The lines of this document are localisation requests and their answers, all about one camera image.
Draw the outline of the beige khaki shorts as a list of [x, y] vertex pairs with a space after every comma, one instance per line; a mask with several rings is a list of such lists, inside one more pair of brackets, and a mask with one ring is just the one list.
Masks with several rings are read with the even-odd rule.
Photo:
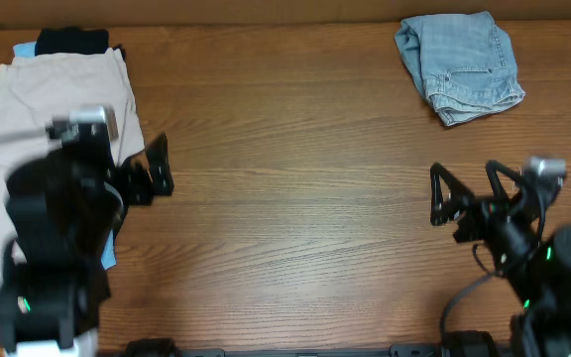
[[111, 145], [114, 162], [123, 164], [145, 148], [127, 67], [118, 50], [103, 54], [53, 54], [13, 58], [0, 66], [0, 281], [6, 242], [15, 234], [5, 202], [6, 178], [21, 164], [44, 157], [54, 143], [41, 135], [53, 117], [91, 105], [115, 111], [119, 138]]

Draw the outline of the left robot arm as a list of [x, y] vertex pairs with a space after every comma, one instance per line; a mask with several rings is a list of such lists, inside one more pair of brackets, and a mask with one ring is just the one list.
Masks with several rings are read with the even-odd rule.
[[2, 260], [0, 345], [9, 356], [93, 356], [111, 296], [105, 245], [130, 207], [172, 195], [168, 138], [146, 147], [145, 165], [117, 165], [103, 122], [57, 120], [36, 135], [60, 146], [6, 180], [16, 235]]

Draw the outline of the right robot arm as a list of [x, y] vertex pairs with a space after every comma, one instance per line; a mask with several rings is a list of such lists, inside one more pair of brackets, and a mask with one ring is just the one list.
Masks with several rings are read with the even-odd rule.
[[[486, 248], [493, 266], [445, 305], [439, 320], [440, 356], [571, 356], [571, 224], [543, 236], [546, 213], [567, 178], [556, 158], [532, 157], [516, 172], [486, 164], [491, 194], [476, 195], [442, 165], [430, 168], [430, 222], [458, 225], [453, 237], [474, 250]], [[508, 346], [486, 331], [452, 331], [455, 305], [491, 279], [506, 280], [523, 311], [512, 317]]]

